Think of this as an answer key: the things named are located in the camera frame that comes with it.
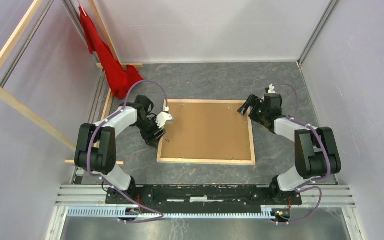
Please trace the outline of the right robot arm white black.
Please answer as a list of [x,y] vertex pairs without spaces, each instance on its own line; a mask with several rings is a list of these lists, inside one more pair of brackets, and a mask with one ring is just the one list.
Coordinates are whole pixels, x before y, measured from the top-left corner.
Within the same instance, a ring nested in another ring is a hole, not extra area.
[[299,193],[303,187],[338,174],[342,169],[334,131],[284,115],[282,105],[279,94],[266,93],[262,98],[251,94],[237,110],[271,133],[294,143],[294,166],[275,176],[269,186],[268,196],[275,204],[286,201],[289,193]]

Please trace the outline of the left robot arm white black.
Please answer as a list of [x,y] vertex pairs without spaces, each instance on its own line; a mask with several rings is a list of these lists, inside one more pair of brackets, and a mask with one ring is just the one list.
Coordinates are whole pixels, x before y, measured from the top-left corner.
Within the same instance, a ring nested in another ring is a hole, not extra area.
[[125,204],[137,198],[135,180],[116,163],[116,138],[129,127],[136,127],[148,146],[156,148],[166,133],[165,125],[174,120],[165,106],[154,114],[153,102],[138,95],[134,102],[126,102],[114,113],[96,123],[84,123],[79,128],[74,164],[93,176],[100,177],[115,189]]

